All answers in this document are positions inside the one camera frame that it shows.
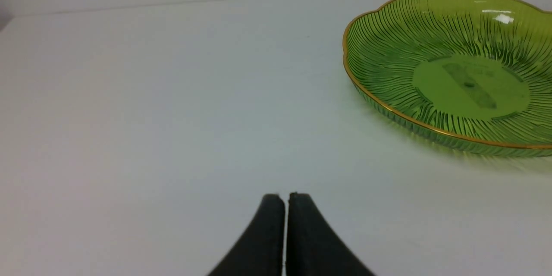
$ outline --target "green glass bowl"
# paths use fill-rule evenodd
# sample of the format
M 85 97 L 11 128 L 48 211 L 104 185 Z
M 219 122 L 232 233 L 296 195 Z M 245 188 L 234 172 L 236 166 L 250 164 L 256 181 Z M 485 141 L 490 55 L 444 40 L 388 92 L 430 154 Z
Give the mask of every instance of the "green glass bowl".
M 552 13 L 520 0 L 391 0 L 349 24 L 343 51 L 359 93 L 421 136 L 552 155 Z

